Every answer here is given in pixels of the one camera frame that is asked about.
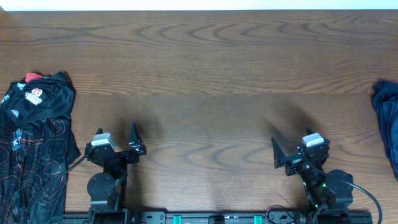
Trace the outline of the black orange-patterned jersey shirt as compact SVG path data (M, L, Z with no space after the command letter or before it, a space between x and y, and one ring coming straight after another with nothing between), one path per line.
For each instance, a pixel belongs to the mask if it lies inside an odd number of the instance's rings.
M1 223L60 223L66 170L80 157L72 132L75 89L58 72L12 82L1 102Z

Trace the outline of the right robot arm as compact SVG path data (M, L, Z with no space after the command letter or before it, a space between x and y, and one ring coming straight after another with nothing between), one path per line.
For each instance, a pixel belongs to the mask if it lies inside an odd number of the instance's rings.
M284 167L287 176L297 174L303 181L310 210L297 215L297 223L353 223L348 210L353 203L353 176L338 169L328 173L322 169L329 157L329 140L307 129L292 156L286 156L274 138L271 143L274 167Z

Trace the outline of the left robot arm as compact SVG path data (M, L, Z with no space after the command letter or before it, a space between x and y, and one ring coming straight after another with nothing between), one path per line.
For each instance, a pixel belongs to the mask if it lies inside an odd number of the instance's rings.
M88 161L103 168L88 181L87 192L91 198L88 212L90 223L139 223L140 215L126 204L126 186L129 164L139 162L147 154L135 123L131 123L130 150L116 152L116 142L110 133L99 128L86 145Z

